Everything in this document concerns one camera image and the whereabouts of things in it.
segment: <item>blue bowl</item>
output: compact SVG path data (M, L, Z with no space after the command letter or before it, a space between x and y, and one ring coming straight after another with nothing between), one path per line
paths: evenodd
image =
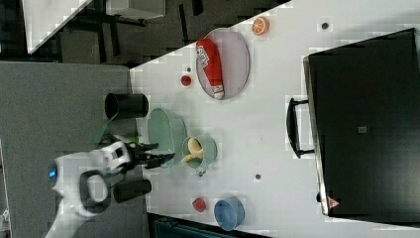
M225 231L234 230L245 218L245 209L237 197L232 196L219 200L214 206L214 216L217 223Z

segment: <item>black chair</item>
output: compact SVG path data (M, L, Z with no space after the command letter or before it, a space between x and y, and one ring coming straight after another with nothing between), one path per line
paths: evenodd
M111 30L111 42L113 56L120 54L120 45L118 40L117 23L135 25L143 27L145 21L139 19L139 22L123 20L121 16L110 16L106 14L106 0L93 0L93 8L86 7L69 23L70 31L87 31L98 34L99 58L100 62L106 61L105 39L103 25L108 24Z

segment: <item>green cup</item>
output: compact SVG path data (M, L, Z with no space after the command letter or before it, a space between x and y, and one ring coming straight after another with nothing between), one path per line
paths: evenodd
M188 141L189 139L194 138L200 143L201 148L203 149L203 159L194 159L186 162L186 164L195 170L195 173L202 177L207 170L207 167L216 160L217 157L217 147L216 143L208 135L202 135L198 137L188 137L182 143L182 157L191 155L188 150Z

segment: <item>white plate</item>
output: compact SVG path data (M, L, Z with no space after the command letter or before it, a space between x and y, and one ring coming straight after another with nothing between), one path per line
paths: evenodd
M210 32L206 38L217 46L222 64L222 78L225 95L222 100L238 95L248 80L250 73L250 54L244 39L228 28L219 28ZM206 93L214 98L210 82L201 64L196 61L197 77Z

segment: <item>briefcase handle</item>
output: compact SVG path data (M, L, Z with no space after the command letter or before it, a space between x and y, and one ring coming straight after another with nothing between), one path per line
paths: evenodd
M287 127L287 136L290 141L291 148L296 154L297 158L300 159L302 155L315 153L314 150L303 151L300 150L299 144L299 128L297 127L297 117L295 107L298 105L308 103L308 100L296 101L294 98L290 99L289 106L287 108L286 116L286 127Z

